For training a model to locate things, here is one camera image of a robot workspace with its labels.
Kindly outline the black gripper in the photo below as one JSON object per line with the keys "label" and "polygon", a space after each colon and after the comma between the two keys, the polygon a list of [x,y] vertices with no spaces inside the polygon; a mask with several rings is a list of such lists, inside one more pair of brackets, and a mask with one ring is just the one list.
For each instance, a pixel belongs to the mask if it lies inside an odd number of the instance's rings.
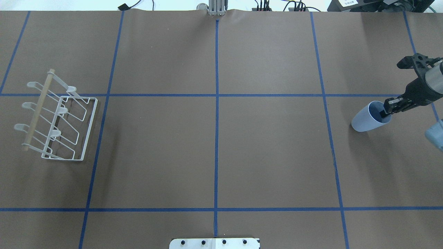
{"label": "black gripper", "polygon": [[406,108],[426,106],[437,100],[437,92],[433,90],[426,78],[417,78],[406,86],[405,93],[400,98],[387,98],[379,111],[381,118],[387,118]]}

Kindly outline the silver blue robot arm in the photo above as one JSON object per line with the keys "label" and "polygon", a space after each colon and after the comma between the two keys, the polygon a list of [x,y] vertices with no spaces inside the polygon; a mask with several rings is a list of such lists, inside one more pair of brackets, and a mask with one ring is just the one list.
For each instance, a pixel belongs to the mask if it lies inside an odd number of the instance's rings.
{"label": "silver blue robot arm", "polygon": [[442,151],[443,131],[442,117],[437,114],[434,102],[442,99],[442,63],[438,62],[398,62],[400,69],[414,69],[417,78],[408,83],[405,92],[396,98],[388,98],[379,112],[386,118],[399,112],[405,112],[419,106],[432,107],[435,123],[425,131],[426,139],[439,151]]}

